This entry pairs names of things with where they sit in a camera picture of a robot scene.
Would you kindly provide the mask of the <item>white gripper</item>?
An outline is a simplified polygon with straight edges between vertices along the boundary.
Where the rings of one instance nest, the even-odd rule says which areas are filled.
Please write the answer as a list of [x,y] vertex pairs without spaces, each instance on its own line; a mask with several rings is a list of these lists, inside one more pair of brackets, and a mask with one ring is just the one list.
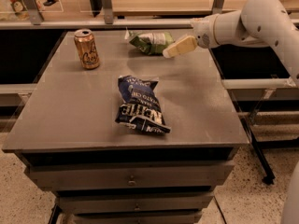
[[165,58],[172,58],[194,51],[199,47],[203,49],[216,48],[219,44],[214,35],[214,25],[218,15],[210,15],[204,18],[191,19],[194,36],[184,35],[175,43],[163,50]]

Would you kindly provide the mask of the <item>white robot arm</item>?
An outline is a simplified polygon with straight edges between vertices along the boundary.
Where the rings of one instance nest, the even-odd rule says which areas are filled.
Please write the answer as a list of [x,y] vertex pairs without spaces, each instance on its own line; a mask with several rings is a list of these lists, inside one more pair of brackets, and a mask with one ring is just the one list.
[[[299,72],[299,34],[286,9],[278,0],[248,0],[242,9],[191,20],[194,36],[182,37],[166,49],[166,57],[221,45],[271,48],[291,79]],[[297,148],[275,151],[275,160],[286,166],[278,194],[257,196],[255,190],[223,195],[204,210],[197,224],[298,224]]]

